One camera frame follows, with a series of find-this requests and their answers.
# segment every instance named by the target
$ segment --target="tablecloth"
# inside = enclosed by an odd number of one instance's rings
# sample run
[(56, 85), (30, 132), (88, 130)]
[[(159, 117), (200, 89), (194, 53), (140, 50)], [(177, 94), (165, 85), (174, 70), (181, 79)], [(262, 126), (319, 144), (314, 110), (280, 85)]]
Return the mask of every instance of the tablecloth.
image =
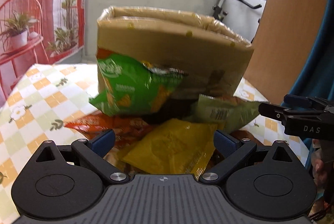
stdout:
[[(57, 145), (71, 144), (83, 136), (63, 127), (65, 121), (96, 110), (88, 103), (97, 94), (96, 65), (33, 65), (14, 88), (0, 113), (0, 224), (10, 224), (18, 216), (10, 191), (28, 159), (44, 140)], [(247, 100), (266, 99), (242, 79), (236, 96)], [(305, 164), (308, 150), (298, 137), (285, 135), (277, 121), (258, 116), (243, 129), (260, 142), (271, 145), (286, 140)]]

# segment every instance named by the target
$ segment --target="silver screw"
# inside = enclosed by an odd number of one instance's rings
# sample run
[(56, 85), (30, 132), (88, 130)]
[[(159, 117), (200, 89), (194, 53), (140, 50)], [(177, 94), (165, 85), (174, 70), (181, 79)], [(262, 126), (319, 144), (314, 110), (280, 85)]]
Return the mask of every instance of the silver screw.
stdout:
[(123, 181), (126, 179), (126, 175), (122, 172), (115, 172), (110, 175), (110, 179), (113, 181)]
[(218, 177), (218, 174), (213, 172), (207, 172), (202, 175), (202, 178), (206, 181), (215, 181)]

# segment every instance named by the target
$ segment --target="cardboard box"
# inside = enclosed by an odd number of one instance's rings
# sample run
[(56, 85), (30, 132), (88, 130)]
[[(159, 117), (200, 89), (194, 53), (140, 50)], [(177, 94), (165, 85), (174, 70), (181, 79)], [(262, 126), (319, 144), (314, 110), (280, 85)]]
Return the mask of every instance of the cardboard box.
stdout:
[(97, 24), (98, 48), (188, 72), (172, 95), (176, 99), (232, 95), (253, 54), (248, 40), (213, 17), (191, 12), (110, 7)]

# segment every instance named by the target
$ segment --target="light green snack bag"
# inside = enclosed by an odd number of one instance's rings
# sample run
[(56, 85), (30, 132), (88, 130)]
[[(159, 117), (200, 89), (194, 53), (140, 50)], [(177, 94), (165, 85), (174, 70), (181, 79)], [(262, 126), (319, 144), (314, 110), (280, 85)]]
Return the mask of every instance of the light green snack bag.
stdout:
[(97, 65), (106, 90), (89, 102), (109, 116), (159, 111), (185, 75), (180, 70), (157, 68), (117, 53), (100, 58), (101, 52), (96, 56)]
[(220, 130), (231, 133), (260, 115), (258, 112), (260, 103), (258, 101), (244, 101), (232, 96), (214, 98), (200, 95), (194, 108), (192, 120), (217, 123)]

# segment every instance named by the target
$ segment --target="brown wardrobe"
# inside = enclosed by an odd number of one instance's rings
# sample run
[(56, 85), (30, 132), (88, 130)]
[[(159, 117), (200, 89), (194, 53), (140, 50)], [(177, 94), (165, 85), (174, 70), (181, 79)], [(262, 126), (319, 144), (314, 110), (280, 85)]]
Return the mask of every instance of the brown wardrobe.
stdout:
[(267, 0), (244, 77), (280, 104), (295, 83), (318, 34), (327, 0)]

